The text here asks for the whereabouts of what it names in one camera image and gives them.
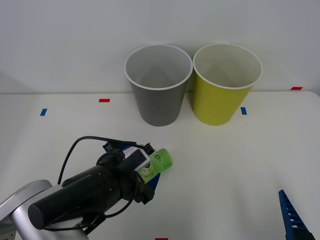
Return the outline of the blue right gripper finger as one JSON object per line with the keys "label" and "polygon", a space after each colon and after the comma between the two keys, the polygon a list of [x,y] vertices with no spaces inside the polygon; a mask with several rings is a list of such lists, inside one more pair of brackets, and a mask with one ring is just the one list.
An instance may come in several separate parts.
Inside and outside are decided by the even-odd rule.
{"label": "blue right gripper finger", "polygon": [[293,207],[284,190],[278,192],[280,208],[285,228],[286,240],[315,240],[297,211]]}

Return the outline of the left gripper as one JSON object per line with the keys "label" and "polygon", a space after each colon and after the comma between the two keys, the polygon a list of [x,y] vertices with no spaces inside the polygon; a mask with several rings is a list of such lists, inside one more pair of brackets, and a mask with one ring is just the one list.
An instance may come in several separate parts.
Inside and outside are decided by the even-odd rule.
{"label": "left gripper", "polygon": [[145,183],[138,170],[150,162],[149,156],[143,151],[134,151],[128,157],[121,153],[136,144],[133,141],[107,141],[103,145],[106,153],[99,157],[96,164],[107,168],[114,175],[119,184],[121,199],[133,199],[137,203],[147,204],[154,198],[161,174],[158,173]]}

